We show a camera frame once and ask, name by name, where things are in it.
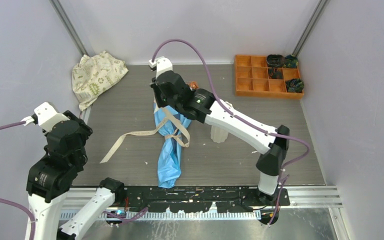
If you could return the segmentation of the artificial flower bunch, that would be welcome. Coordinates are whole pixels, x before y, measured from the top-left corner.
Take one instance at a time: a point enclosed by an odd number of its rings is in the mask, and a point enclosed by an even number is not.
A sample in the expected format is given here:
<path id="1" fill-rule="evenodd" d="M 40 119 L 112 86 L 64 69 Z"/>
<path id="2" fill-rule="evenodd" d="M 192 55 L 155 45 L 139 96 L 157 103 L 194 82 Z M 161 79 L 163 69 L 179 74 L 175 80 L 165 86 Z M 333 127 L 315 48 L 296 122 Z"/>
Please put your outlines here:
<path id="1" fill-rule="evenodd" d="M 198 86 L 198 83 L 195 82 L 195 81 L 189 81 L 187 82 L 187 85 L 189 86 L 189 88 L 193 91 L 199 89 L 199 86 Z"/>

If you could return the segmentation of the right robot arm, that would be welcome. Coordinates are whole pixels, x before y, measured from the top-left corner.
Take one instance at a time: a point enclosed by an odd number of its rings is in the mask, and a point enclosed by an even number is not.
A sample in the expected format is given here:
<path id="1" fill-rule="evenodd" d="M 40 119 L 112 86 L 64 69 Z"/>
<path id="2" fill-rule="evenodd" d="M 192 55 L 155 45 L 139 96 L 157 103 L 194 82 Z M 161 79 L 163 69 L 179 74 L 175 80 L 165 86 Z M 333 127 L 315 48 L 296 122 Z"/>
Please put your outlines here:
<path id="1" fill-rule="evenodd" d="M 190 88 L 172 70 L 153 77 L 150 87 L 160 108 L 170 106 L 187 119 L 218 127 L 257 150 L 260 153 L 256 162 L 259 171 L 257 198 L 266 206 L 277 199 L 281 165 L 289 147 L 287 140 L 275 136 L 277 128 L 270 128 L 265 133 L 255 129 L 254 126 L 263 128 L 264 124 L 225 103 L 219 104 L 214 94 L 206 89 Z"/>

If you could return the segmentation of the beige printed ribbon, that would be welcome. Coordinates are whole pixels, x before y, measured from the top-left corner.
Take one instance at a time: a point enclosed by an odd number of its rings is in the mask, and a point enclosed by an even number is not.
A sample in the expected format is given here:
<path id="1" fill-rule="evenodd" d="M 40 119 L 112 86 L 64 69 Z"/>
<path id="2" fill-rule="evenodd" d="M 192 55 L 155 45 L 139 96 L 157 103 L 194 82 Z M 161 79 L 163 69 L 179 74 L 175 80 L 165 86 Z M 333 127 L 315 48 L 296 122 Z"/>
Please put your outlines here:
<path id="1" fill-rule="evenodd" d="M 137 136 L 137 137 L 146 137 L 155 135 L 159 130 L 161 130 L 166 124 L 171 123 L 175 126 L 174 133 L 170 133 L 165 135 L 164 138 L 174 139 L 182 148 L 188 148 L 190 146 L 191 136 L 187 129 L 187 126 L 183 125 L 183 122 L 180 118 L 176 118 L 169 107 L 158 107 L 156 106 L 153 111 L 154 114 L 164 113 L 164 116 L 160 123 L 158 123 L 153 130 L 145 130 L 145 131 L 131 131 L 121 135 L 115 143 L 112 145 L 107 154 L 103 157 L 103 159 L 99 162 L 100 164 L 107 163 L 111 157 L 115 154 L 115 152 L 119 149 L 119 147 L 123 144 L 125 138 L 127 136 Z"/>

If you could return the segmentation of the blue wrapping paper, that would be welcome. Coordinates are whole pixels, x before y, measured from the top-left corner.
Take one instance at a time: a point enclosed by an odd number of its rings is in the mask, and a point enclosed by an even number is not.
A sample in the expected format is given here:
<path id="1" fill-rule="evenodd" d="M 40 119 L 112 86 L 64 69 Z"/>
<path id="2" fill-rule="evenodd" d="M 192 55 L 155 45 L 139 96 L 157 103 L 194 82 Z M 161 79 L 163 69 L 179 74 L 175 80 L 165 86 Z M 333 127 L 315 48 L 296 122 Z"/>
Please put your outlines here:
<path id="1" fill-rule="evenodd" d="M 188 127 L 192 121 L 170 106 L 164 108 L 159 108 L 156 104 L 153 106 L 157 132 L 164 137 L 157 161 L 158 186 L 169 189 L 175 186 L 182 173 L 182 149 L 189 147 Z"/>

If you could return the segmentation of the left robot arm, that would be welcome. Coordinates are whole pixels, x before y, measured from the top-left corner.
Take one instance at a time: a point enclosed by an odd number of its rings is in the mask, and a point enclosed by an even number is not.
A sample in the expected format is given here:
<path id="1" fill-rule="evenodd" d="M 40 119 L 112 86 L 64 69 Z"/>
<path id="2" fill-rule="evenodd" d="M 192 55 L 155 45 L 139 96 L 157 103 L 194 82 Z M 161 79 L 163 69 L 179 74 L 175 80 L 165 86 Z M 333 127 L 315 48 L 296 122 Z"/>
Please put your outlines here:
<path id="1" fill-rule="evenodd" d="M 33 217 L 33 240 L 81 240 L 110 206 L 121 206 L 127 193 L 119 180 L 107 177 L 79 212 L 59 226 L 64 201 L 74 179 L 88 161 L 85 145 L 93 130 L 69 110 L 36 112 L 33 122 L 44 133 L 44 156 L 28 172 L 26 190 Z"/>

